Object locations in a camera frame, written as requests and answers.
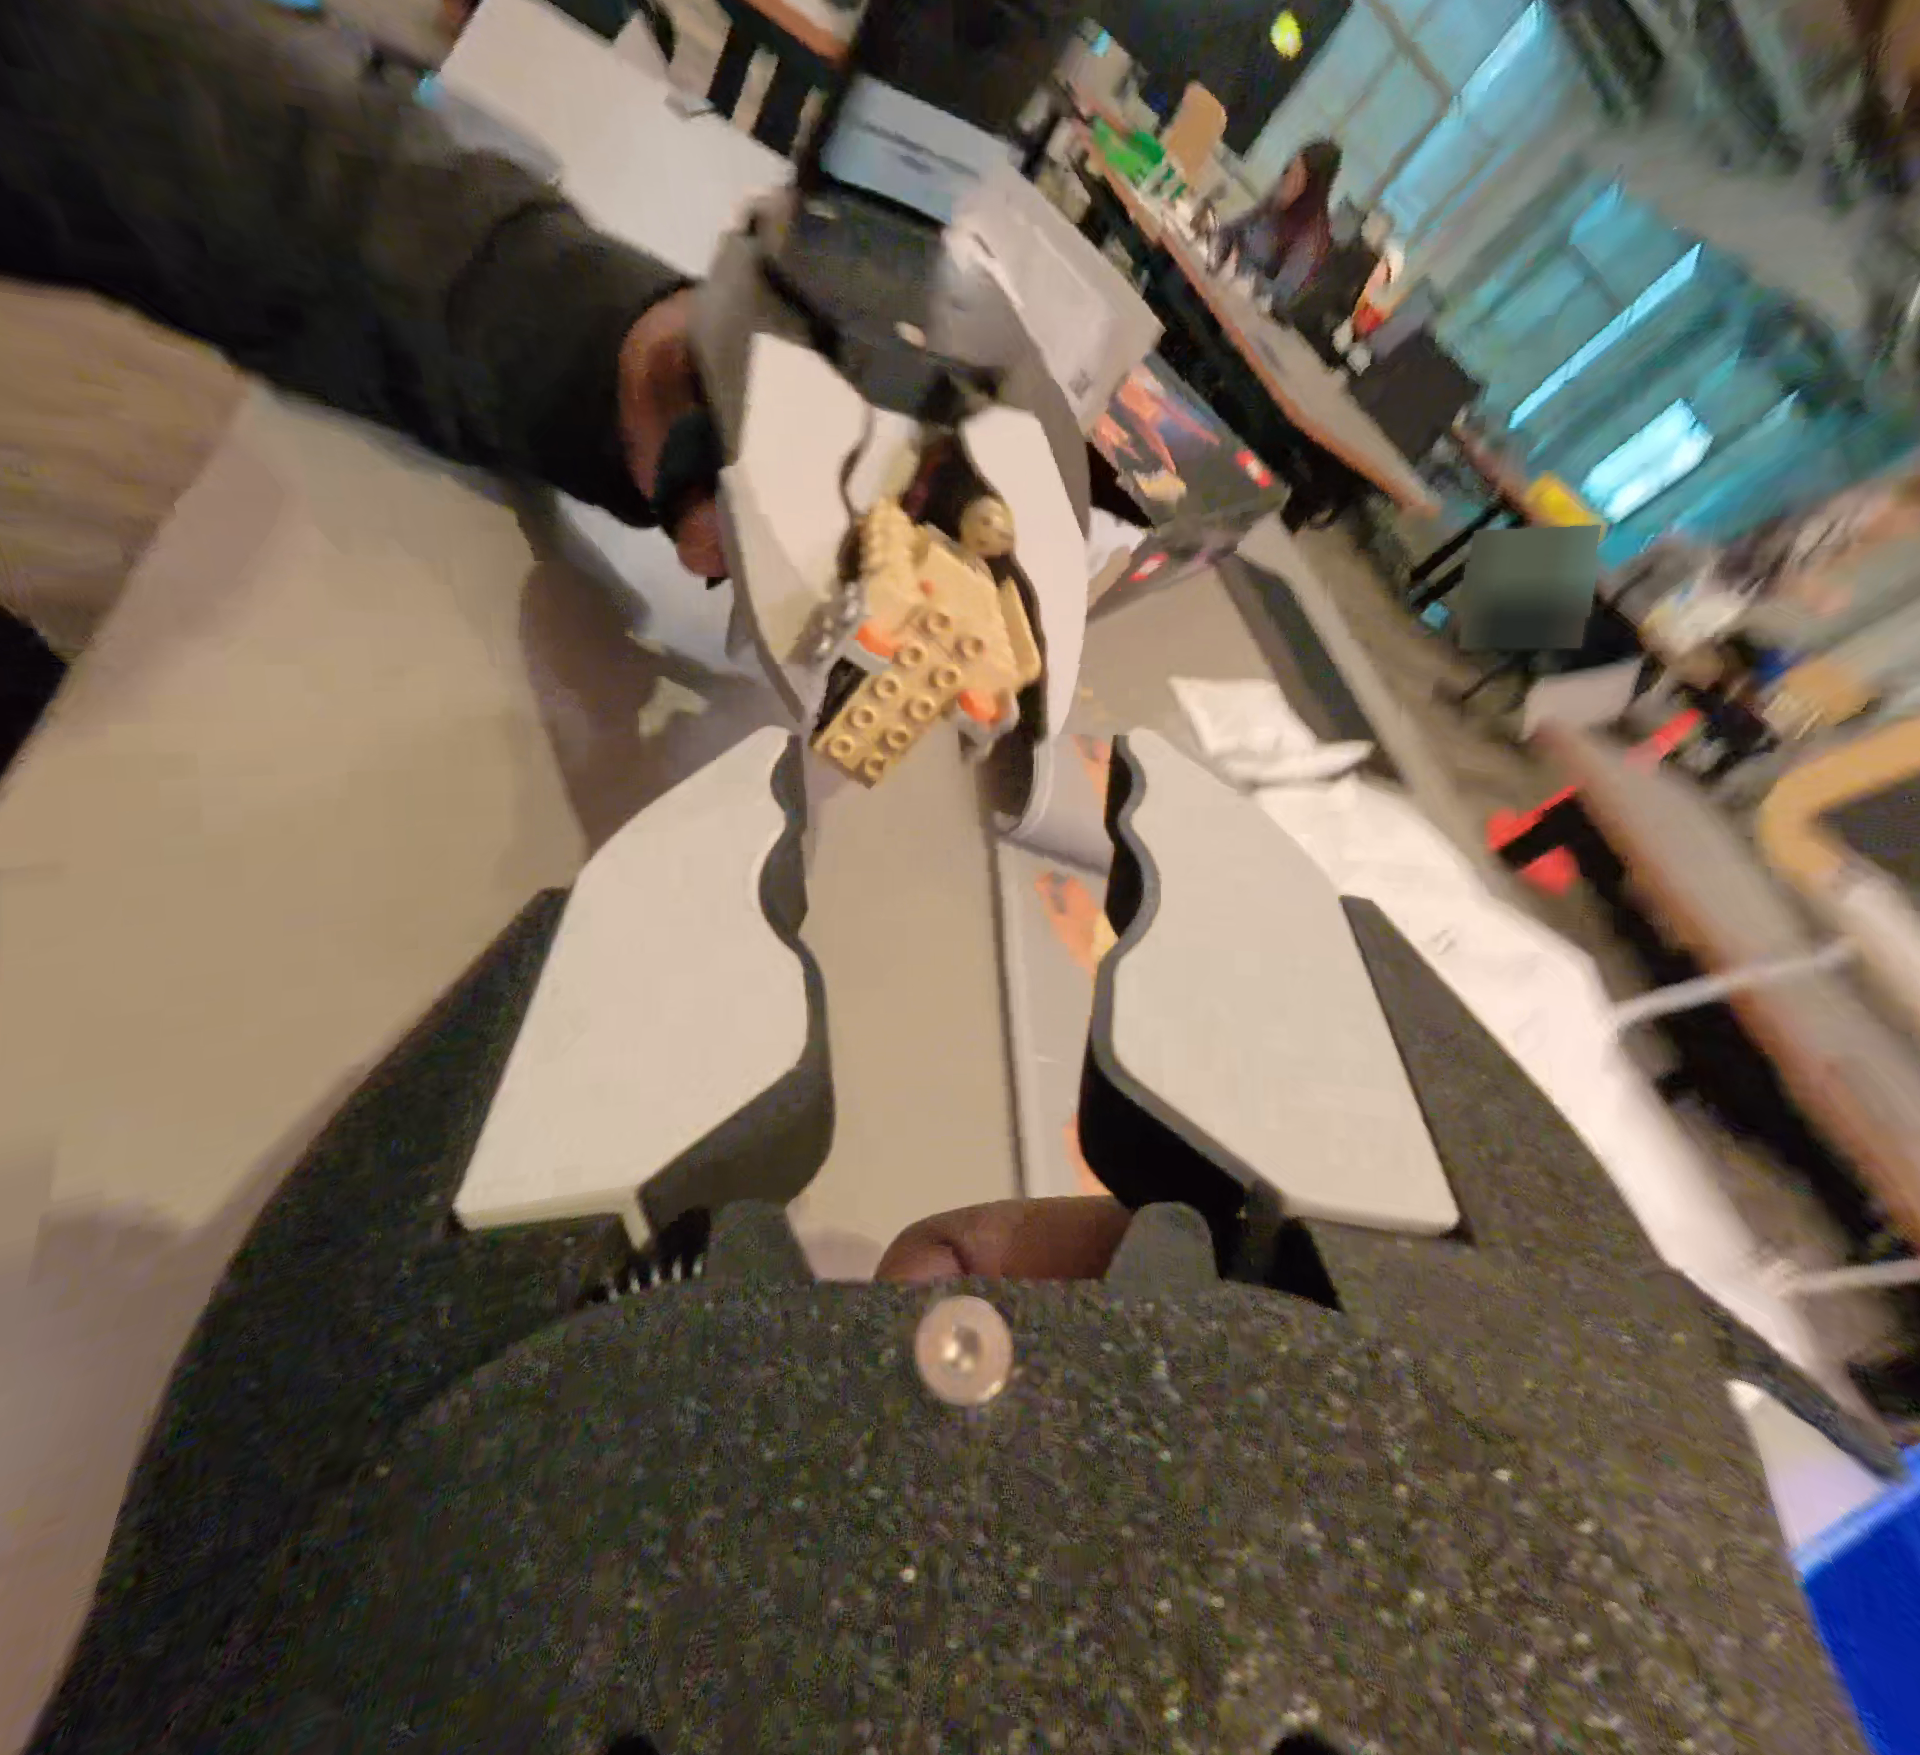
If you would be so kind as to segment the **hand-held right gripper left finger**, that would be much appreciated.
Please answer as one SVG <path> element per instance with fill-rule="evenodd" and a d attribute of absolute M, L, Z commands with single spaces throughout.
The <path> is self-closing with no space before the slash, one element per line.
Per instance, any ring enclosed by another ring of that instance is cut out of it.
<path fill-rule="evenodd" d="M 829 1159 L 800 743 L 737 741 L 589 856 L 453 1199 L 468 1234 L 788 1211 Z"/>

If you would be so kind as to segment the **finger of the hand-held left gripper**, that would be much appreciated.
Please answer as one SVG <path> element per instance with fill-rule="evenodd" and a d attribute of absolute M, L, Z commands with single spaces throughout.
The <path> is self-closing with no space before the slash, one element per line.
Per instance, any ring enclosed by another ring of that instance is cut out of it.
<path fill-rule="evenodd" d="M 1015 566 L 1032 595 L 1028 618 L 1044 651 L 1040 710 L 990 756 L 988 787 L 1003 837 L 1036 837 L 1057 779 L 1057 745 L 1069 737 L 1082 687 L 1090 568 L 1088 443 L 1065 409 L 1038 417 L 994 403 L 963 424 L 975 472 L 1011 509 Z"/>
<path fill-rule="evenodd" d="M 881 413 L 806 344 L 758 332 L 718 501 L 733 585 L 731 652 L 754 662 L 796 735 L 829 683 L 829 624 L 856 522 L 852 488 Z"/>

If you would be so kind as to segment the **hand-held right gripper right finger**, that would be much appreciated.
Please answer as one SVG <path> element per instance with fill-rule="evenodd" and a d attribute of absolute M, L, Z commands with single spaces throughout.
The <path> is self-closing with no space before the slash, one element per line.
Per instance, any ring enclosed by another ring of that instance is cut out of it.
<path fill-rule="evenodd" d="M 1460 1207 L 1347 902 L 1163 735 L 1113 743 L 1107 919 L 1076 1142 L 1141 1209 L 1441 1239 Z"/>

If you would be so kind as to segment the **tan brick-built model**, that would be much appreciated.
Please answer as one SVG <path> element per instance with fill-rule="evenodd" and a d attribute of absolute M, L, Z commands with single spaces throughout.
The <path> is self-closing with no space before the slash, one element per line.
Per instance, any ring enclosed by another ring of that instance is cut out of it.
<path fill-rule="evenodd" d="M 975 752 L 1015 733 L 1023 697 L 1044 677 L 1015 549 L 1015 516 L 992 493 L 963 507 L 955 534 L 892 499 L 858 520 L 810 735 L 821 764 L 875 787 L 938 727 Z"/>

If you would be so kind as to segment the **blue plastic bin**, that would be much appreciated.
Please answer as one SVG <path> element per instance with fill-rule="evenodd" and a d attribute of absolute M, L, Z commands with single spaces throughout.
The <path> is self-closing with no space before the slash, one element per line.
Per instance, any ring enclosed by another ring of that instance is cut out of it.
<path fill-rule="evenodd" d="M 1795 1554 L 1822 1644 L 1872 1752 L 1918 1752 L 1918 1447 L 1868 1504 Z"/>

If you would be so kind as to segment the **person's left forearm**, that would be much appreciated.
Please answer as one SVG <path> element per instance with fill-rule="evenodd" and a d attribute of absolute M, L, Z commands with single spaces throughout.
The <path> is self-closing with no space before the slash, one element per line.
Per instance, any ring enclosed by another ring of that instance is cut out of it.
<path fill-rule="evenodd" d="M 652 526 L 618 353 L 689 282 L 255 0 L 2 0 L 4 273 Z"/>

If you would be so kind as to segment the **grey desk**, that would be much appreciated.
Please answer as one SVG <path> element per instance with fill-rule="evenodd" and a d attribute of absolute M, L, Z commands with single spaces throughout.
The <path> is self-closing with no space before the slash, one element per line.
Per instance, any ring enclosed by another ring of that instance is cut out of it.
<path fill-rule="evenodd" d="M 639 735 L 719 597 L 625 530 L 541 543 L 476 476 L 240 384 L 131 317 L 4 301 L 29 353 L 152 357 L 221 422 L 111 616 L 4 777 L 4 1717 L 58 1684 L 165 1379 L 324 1120 L 537 892 L 771 722 L 742 677 Z M 804 1241 L 871 1270 L 925 1213 L 1023 1190 L 998 850 L 948 741 L 835 794 L 808 875 L 836 1080 Z M 1594 1132 L 1655 1245 L 1849 1406 L 1866 1297 L 1782 1293 L 1702 1143 Z"/>

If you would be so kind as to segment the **person's left hand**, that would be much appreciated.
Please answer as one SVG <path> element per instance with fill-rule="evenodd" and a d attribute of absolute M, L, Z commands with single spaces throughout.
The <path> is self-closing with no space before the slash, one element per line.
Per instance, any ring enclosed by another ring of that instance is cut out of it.
<path fill-rule="evenodd" d="M 652 526 L 681 566 L 716 589 L 729 576 L 718 503 L 718 424 L 691 340 L 696 292 L 648 307 L 618 353 L 618 428 L 625 466 Z"/>

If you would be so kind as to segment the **dark printed toy box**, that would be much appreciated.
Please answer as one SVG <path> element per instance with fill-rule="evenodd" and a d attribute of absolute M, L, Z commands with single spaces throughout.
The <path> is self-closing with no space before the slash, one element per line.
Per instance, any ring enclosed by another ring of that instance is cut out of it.
<path fill-rule="evenodd" d="M 1090 616 L 1218 568 L 1289 497 L 1283 478 L 1159 357 L 1090 430 Z"/>

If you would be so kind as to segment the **white circle-print paper bag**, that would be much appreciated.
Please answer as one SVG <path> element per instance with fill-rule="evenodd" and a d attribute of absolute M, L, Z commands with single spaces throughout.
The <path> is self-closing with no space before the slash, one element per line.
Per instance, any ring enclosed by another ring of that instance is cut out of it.
<path fill-rule="evenodd" d="M 1799 1366 L 1801 1310 L 1761 1278 L 1753 1232 L 1615 1032 L 1594 963 L 1514 904 L 1400 794 L 1349 775 L 1255 802 L 1347 898 L 1377 904 L 1508 1050 L 1617 1186 L 1654 1249 Z"/>

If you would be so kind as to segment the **grey instruction booklet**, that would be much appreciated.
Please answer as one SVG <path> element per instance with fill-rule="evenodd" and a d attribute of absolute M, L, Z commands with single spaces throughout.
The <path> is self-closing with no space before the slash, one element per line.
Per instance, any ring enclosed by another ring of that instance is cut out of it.
<path fill-rule="evenodd" d="M 1055 741 L 1036 768 L 1034 802 L 996 829 L 996 950 L 1021 1191 L 1101 1197 L 1076 1122 L 1107 917 L 1113 746 Z"/>

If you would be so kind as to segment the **white crumpled paper bag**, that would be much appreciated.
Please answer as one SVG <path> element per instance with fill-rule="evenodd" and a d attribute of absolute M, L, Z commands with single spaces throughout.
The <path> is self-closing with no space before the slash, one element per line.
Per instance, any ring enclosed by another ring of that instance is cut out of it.
<path fill-rule="evenodd" d="M 1203 758 L 1243 791 L 1335 783 L 1375 754 L 1372 739 L 1318 737 L 1283 691 L 1264 677 L 1172 677 L 1168 689 Z"/>

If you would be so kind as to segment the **long wooden table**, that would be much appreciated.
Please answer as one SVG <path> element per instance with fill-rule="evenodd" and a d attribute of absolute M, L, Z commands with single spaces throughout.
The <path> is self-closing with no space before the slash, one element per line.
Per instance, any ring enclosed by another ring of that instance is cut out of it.
<path fill-rule="evenodd" d="M 775 156 L 792 156 L 846 58 L 852 18 L 827 0 L 710 2 L 727 29 L 704 98 Z M 1021 115 L 1023 144 L 1044 148 L 1057 119 L 1070 123 L 1069 154 L 1092 179 L 1093 206 L 1118 213 L 1120 234 L 1149 265 L 1151 286 L 1174 294 L 1174 338 L 1187 340 L 1222 376 L 1232 417 L 1272 441 L 1266 459 L 1278 463 L 1285 451 L 1304 466 L 1316 509 L 1354 505 L 1366 484 L 1410 516 L 1435 520 L 1441 497 L 1331 367 L 1295 328 L 1262 317 L 1247 296 L 1210 275 L 1199 246 L 1093 150 L 1092 121 L 1116 127 L 1116 114 L 1095 104 L 1080 79 L 1051 79 Z"/>

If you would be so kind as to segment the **plywood chair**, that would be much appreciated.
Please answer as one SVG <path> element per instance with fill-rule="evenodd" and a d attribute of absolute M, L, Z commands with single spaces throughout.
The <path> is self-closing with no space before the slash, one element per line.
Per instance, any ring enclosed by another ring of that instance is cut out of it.
<path fill-rule="evenodd" d="M 1836 741 L 1790 768 L 1753 816 L 1763 862 L 1813 902 L 1861 873 L 1918 888 L 1918 718 Z"/>

